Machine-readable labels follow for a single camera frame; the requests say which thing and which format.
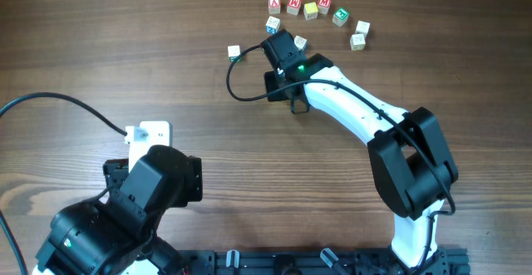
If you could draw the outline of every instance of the alphabet block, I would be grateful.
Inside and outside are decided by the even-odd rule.
[[[351,35],[351,40],[349,41],[349,44],[351,44],[351,51],[363,50],[364,47],[366,46],[366,40],[364,39],[364,35],[362,34]]]
[[[318,5],[316,5],[316,2],[306,3],[303,13],[306,20],[318,17]]]
[[[240,55],[240,46],[228,46],[227,52],[229,53],[229,60],[232,62],[238,55]]]
[[[369,22],[358,21],[357,30],[355,30],[355,34],[362,34],[364,38],[366,38],[368,32]]]
[[[305,52],[305,49],[307,48],[307,40],[305,38],[300,37],[299,35],[297,35],[293,39],[293,43],[296,45],[296,47],[298,47],[299,51],[304,51]]]
[[[327,14],[331,7],[331,0],[318,0],[318,11],[321,14]]]
[[[301,0],[289,0],[288,5],[286,6],[286,12],[298,15],[299,8],[301,8]]]
[[[334,16],[332,17],[332,22],[334,22],[339,27],[341,27],[343,26],[343,24],[347,22],[348,18],[349,18],[349,12],[347,12],[347,10],[340,7],[340,9],[338,9],[336,13],[334,13]]]
[[[279,30],[279,26],[281,26],[281,20],[276,17],[269,17],[268,21],[266,22],[266,32],[275,34]]]
[[[269,14],[281,13],[281,0],[268,0]]]

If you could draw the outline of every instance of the white block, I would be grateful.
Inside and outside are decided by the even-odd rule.
[[[299,51],[305,51],[307,48],[307,40],[299,35],[293,39],[293,43],[298,47]]]
[[[318,11],[321,14],[327,14],[331,7],[331,0],[318,0]]]
[[[293,15],[298,15],[299,8],[301,8],[301,0],[289,0],[288,4],[286,5],[286,12]]]
[[[276,17],[269,17],[266,22],[266,32],[275,34],[281,26],[281,20]]]
[[[369,32],[369,22],[358,21],[355,34],[362,34],[364,38],[366,38],[368,32]]]
[[[228,46],[227,52],[229,54],[229,60],[233,61],[238,55],[240,55],[240,46]]]
[[[318,17],[318,5],[316,5],[316,2],[306,3],[303,9],[303,13],[305,14],[305,19],[308,21],[309,19],[314,19]]]
[[[351,44],[352,51],[363,50],[366,46],[366,40],[364,39],[364,36],[362,34],[351,35],[351,40],[349,41],[349,43]]]
[[[269,14],[281,13],[281,0],[268,0],[268,12]]]

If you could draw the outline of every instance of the wooden table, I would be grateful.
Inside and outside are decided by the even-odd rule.
[[[461,172],[439,244],[468,248],[474,274],[532,273],[532,0],[332,0],[351,17],[282,25],[395,106],[438,117]],[[0,0],[0,103],[34,91],[75,96],[118,126],[167,120],[174,147],[203,160],[204,199],[170,209],[174,247],[386,247],[393,214],[365,146],[328,115],[241,103],[225,88],[227,46],[265,39],[267,0]],[[357,20],[367,48],[349,50]],[[262,52],[234,70],[264,92]],[[65,101],[28,101],[0,121],[0,207],[29,268],[52,216],[104,187],[123,137]],[[0,273],[17,273],[0,235]]]

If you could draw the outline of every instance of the yellow block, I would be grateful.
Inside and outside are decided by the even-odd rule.
[[[307,12],[307,14],[317,13],[318,5],[316,5],[316,2],[306,3],[305,11]]]

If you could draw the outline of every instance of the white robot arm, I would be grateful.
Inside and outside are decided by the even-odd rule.
[[[325,67],[310,77],[335,81],[351,88],[366,98],[373,105],[381,108],[395,122],[404,120],[406,110],[388,105],[384,101],[364,91],[360,86],[349,81],[336,66]],[[310,106],[322,110],[347,127],[365,145],[374,138],[376,132],[387,131],[392,125],[383,120],[375,111],[350,93],[337,89],[334,86],[323,83],[310,83],[304,86]],[[395,214],[395,235],[392,240],[392,250],[409,268],[414,268],[421,261],[423,250],[426,245],[428,227],[431,226],[428,216],[435,210],[439,210],[444,200],[437,200],[423,210],[421,217],[412,220],[410,217],[401,217]],[[431,250],[427,258],[431,257],[437,249],[434,239],[436,235],[436,222],[432,224]]]

